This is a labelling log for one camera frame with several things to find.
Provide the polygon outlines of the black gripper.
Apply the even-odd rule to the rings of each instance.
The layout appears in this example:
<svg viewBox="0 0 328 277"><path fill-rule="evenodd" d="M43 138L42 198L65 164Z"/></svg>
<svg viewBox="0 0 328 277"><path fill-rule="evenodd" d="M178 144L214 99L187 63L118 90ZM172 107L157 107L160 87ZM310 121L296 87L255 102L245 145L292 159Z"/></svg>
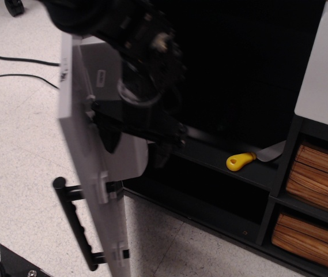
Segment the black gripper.
<svg viewBox="0 0 328 277"><path fill-rule="evenodd" d="M107 152L113 154L121 135L129 134L154 142L151 146L153 166L167 163L172 147L184 147L187 128L170 116L161 106L161 95L147 86L129 89L118 81L118 100L94 100L93 122Z"/></svg>

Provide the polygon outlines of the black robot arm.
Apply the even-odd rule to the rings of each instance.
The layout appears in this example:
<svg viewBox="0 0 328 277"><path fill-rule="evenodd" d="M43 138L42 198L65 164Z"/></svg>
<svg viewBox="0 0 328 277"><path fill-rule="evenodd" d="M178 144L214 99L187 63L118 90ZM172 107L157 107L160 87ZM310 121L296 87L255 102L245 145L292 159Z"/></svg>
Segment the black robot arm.
<svg viewBox="0 0 328 277"><path fill-rule="evenodd" d="M164 14L149 1L44 1L54 25L72 35L90 35L114 48L122 59L120 99L94 100L93 121L105 149L113 153L122 133L156 144L155 167L163 167L174 148L185 144L187 129L162 103L177 92L185 66Z"/></svg>

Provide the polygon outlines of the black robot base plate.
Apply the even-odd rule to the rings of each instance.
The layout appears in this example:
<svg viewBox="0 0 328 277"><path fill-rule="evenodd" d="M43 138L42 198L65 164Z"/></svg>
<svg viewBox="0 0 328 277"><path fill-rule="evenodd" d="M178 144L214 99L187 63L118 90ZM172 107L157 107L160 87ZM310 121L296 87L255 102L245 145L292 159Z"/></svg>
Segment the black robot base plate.
<svg viewBox="0 0 328 277"><path fill-rule="evenodd" d="M0 257L0 261L9 276L50 277L46 271L32 264L2 244L0 244Z"/></svg>

